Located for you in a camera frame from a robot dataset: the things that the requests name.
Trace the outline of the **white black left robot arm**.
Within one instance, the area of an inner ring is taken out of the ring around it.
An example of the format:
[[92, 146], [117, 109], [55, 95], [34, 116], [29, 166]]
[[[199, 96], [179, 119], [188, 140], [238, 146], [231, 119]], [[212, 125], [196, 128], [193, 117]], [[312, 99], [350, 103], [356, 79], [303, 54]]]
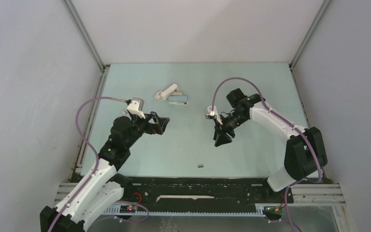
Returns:
[[169, 121], [156, 112], [144, 117], [129, 114], [116, 118], [89, 172], [63, 200], [41, 211], [41, 231], [85, 232], [110, 205], [130, 200], [132, 180], [118, 171], [138, 139], [144, 134], [162, 135]]

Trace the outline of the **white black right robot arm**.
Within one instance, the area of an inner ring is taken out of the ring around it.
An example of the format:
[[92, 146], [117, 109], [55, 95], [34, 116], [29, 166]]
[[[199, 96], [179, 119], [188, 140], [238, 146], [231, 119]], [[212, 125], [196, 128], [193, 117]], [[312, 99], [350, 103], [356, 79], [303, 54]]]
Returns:
[[234, 130], [248, 121], [254, 121], [267, 128], [285, 143], [282, 168], [270, 175], [262, 188], [262, 197], [274, 202], [281, 196], [281, 190], [307, 178], [312, 173], [322, 177], [322, 168], [328, 159], [322, 132], [316, 128], [296, 125], [280, 115], [259, 94], [246, 96], [237, 88], [226, 96], [232, 110], [221, 115], [214, 104], [206, 108], [206, 118], [215, 122], [214, 145], [229, 144], [235, 137]]

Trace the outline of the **light blue stapler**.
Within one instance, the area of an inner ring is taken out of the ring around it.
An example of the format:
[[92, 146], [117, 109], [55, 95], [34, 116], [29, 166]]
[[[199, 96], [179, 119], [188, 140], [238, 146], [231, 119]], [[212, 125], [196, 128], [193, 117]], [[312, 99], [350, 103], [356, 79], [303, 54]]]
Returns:
[[187, 106], [188, 105], [188, 98], [187, 98], [187, 96], [170, 96], [170, 97], [168, 97], [168, 102], [170, 104]]

